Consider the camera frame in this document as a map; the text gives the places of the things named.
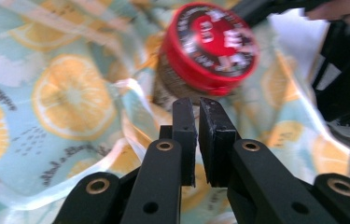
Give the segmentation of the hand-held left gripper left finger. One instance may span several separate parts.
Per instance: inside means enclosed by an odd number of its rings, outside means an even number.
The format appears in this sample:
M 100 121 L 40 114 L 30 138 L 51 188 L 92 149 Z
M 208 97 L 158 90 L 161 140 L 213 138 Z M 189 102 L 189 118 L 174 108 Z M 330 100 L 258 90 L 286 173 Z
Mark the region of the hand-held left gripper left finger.
M 178 99 L 173 123 L 148 146 L 120 224 L 180 223 L 181 188 L 195 185 L 196 146 L 192 103 Z

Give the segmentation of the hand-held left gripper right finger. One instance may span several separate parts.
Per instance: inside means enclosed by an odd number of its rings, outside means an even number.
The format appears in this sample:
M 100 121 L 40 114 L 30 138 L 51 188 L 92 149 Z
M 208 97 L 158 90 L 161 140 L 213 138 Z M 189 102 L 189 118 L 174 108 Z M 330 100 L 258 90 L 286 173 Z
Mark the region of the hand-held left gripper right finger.
M 261 142 L 244 139 L 223 106 L 200 100 L 199 145 L 207 182 L 225 188 L 240 224 L 335 224 L 299 180 Z

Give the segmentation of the orange slice print cloth bag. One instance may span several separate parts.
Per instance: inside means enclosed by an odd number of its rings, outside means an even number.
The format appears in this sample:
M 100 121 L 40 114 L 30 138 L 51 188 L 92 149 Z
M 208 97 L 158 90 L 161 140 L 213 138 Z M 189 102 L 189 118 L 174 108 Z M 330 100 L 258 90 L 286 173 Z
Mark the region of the orange slice print cloth bag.
M 188 2 L 0 0 L 0 224 L 50 224 L 82 176 L 140 165 L 172 119 L 152 86 L 165 28 Z M 274 29 L 266 21 L 253 32 L 259 67 L 221 99 L 241 136 L 307 182 L 348 175 L 350 148 L 328 132 Z M 196 162 L 180 223 L 234 223 L 225 190 L 211 189 Z

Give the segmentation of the red lid jar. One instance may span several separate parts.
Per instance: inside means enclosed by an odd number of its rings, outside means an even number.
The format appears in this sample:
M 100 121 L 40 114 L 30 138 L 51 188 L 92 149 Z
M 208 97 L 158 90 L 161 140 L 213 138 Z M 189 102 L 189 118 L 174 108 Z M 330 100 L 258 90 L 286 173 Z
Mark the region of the red lid jar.
M 234 13 L 207 3 L 190 3 L 174 15 L 159 51 L 153 102 L 169 110 L 187 97 L 229 95 L 259 62 L 249 26 Z

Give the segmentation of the white board sheet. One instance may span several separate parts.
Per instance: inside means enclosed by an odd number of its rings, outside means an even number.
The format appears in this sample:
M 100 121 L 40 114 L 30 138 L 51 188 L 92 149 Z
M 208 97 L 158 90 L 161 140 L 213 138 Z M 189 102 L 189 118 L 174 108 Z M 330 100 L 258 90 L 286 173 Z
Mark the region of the white board sheet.
M 268 21 L 277 33 L 279 45 L 296 60 L 302 79 L 312 84 L 329 23 L 310 21 L 300 8 L 272 14 Z

